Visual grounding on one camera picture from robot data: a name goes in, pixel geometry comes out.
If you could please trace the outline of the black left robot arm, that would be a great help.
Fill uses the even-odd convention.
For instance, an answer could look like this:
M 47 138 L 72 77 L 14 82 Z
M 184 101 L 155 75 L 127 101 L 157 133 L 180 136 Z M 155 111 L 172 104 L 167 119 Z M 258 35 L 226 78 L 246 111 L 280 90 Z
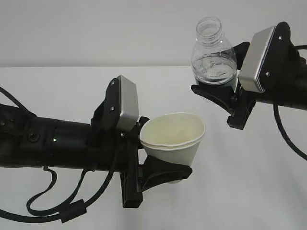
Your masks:
M 187 179 L 192 169 L 148 156 L 139 164 L 141 123 L 125 132 L 90 124 L 26 115 L 20 108 L 0 107 L 0 164 L 2 167 L 61 167 L 120 174 L 124 208 L 138 208 L 143 192 Z

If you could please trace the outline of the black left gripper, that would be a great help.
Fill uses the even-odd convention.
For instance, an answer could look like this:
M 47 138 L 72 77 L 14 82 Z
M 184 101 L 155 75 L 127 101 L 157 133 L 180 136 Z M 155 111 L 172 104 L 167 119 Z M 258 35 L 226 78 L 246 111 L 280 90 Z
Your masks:
M 142 192 L 164 183 L 185 180 L 193 172 L 187 165 L 166 162 L 151 155 L 139 164 L 138 149 L 143 149 L 141 129 L 148 121 L 148 117 L 141 116 L 136 129 L 124 134 L 125 163 L 120 173 L 124 208 L 138 208 L 143 201 Z

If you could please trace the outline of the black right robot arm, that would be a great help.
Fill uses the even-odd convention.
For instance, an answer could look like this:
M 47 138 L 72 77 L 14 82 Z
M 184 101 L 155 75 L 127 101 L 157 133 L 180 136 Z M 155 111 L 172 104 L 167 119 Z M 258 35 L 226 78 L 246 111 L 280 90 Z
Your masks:
M 236 89 L 197 81 L 191 90 L 226 110 L 228 125 L 240 130 L 257 102 L 306 110 L 307 60 L 298 50 L 289 24 L 280 22 L 234 47 Z

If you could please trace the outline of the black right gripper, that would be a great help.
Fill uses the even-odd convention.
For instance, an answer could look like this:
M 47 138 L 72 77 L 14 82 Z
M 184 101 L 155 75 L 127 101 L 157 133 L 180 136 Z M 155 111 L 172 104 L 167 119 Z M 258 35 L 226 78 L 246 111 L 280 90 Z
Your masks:
M 237 71 L 229 86 L 194 84 L 190 87 L 196 95 L 206 98 L 226 110 L 230 114 L 227 124 L 231 128 L 239 130 L 244 129 L 256 103 L 251 93 L 244 90 L 238 78 L 240 73 L 238 69 L 242 68 L 249 46 L 250 42 L 242 42 L 233 47 Z

